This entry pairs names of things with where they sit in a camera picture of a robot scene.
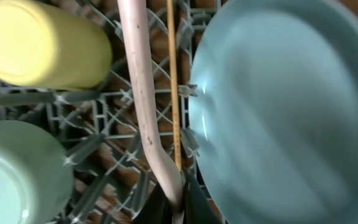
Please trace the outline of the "wooden chopstick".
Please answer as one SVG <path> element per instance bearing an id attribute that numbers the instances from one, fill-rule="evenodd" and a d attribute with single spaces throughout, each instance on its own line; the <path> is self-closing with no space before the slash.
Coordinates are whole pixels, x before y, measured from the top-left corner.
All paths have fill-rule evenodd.
<path id="1" fill-rule="evenodd" d="M 170 57 L 170 86 L 172 98 L 172 121 L 173 121 L 173 143 L 175 153 L 175 164 L 178 170 L 182 170 L 181 162 L 181 140 L 180 140 L 180 113 L 178 100 L 177 82 L 177 53 L 175 40 L 175 18 L 173 0 L 167 0 L 167 28 L 168 28 L 168 47 Z"/>

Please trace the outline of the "light blue rice bowl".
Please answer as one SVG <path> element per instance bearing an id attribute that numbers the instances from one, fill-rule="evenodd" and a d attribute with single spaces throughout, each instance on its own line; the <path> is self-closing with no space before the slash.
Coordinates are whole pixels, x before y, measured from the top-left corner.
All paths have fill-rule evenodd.
<path id="1" fill-rule="evenodd" d="M 73 191 L 65 148 L 46 130 L 23 121 L 0 121 L 0 224 L 47 223 Z"/>

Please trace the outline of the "white plastic fork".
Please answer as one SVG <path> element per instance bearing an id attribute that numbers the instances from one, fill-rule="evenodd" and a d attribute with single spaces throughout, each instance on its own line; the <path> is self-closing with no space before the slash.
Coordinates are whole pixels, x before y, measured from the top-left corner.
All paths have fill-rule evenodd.
<path id="1" fill-rule="evenodd" d="M 163 149 L 158 132 L 146 2 L 118 0 L 118 6 L 144 153 L 172 208 L 172 223 L 183 223 L 181 174 Z"/>

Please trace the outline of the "yellow plastic cup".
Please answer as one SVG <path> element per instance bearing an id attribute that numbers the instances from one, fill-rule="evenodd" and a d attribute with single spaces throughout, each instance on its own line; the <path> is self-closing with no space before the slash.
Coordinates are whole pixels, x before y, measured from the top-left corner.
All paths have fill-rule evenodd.
<path id="1" fill-rule="evenodd" d="M 0 80 L 17 86 L 100 86 L 110 41 L 93 21 L 38 1 L 0 1 Z"/>

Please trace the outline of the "light blue round plate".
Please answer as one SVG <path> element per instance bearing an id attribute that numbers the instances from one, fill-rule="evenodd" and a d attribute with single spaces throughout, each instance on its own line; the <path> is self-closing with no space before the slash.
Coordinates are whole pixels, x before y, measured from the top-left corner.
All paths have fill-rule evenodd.
<path id="1" fill-rule="evenodd" d="M 228 1 L 198 44 L 190 128 L 229 223 L 358 223 L 358 17 Z"/>

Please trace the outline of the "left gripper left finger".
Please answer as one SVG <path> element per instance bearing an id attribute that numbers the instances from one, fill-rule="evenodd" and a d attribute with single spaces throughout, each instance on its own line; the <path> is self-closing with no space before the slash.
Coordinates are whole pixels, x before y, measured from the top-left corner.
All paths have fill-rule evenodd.
<path id="1" fill-rule="evenodd" d="M 160 184 L 157 184 L 132 224 L 172 224 L 172 211 Z"/>

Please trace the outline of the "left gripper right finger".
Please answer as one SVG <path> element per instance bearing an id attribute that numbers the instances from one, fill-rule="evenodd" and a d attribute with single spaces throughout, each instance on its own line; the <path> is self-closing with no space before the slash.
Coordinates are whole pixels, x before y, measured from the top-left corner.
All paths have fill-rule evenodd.
<path id="1" fill-rule="evenodd" d="M 195 177 L 189 172 L 185 172 L 184 177 L 185 223 L 221 224 Z"/>

